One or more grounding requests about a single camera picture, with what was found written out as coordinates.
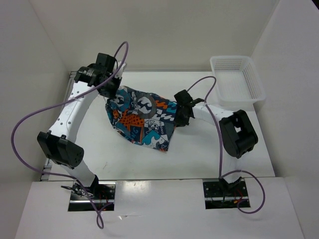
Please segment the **colourful patterned shorts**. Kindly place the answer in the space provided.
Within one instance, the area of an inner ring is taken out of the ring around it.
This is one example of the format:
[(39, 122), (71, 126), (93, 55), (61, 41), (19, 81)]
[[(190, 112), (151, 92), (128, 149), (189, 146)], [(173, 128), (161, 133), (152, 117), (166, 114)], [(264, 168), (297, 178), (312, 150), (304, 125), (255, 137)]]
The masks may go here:
[(126, 140), (168, 151), (175, 130), (176, 102), (155, 93), (121, 86), (115, 98), (107, 99), (105, 109), (113, 129)]

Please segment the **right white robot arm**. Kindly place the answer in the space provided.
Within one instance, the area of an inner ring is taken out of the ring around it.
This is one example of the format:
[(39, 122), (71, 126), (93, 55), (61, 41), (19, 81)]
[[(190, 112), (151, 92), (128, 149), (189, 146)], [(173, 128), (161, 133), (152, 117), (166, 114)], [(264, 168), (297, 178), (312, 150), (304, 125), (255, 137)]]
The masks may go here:
[(253, 150), (258, 143), (258, 136), (244, 110), (236, 112), (208, 104), (204, 99), (193, 99), (187, 90), (174, 95), (177, 111), (174, 124), (177, 127), (189, 125), (189, 119), (201, 119), (216, 127), (220, 143), (219, 159), (219, 192), (224, 196), (231, 195), (240, 179), (224, 179), (222, 173), (223, 150), (228, 155), (239, 159), (243, 154)]

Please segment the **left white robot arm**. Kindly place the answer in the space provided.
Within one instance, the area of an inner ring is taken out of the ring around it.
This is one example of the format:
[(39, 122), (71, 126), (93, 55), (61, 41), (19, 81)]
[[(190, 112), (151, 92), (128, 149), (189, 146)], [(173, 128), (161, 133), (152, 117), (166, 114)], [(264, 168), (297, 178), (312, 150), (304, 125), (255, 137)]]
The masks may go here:
[(40, 132), (37, 141), (45, 156), (60, 165), (83, 185), (88, 199), (99, 195), (99, 179), (84, 162), (84, 149), (76, 144), (77, 133), (84, 116), (98, 95), (115, 97), (126, 67), (124, 61), (99, 53), (95, 63), (81, 67), (74, 76), (68, 103), (47, 132)]

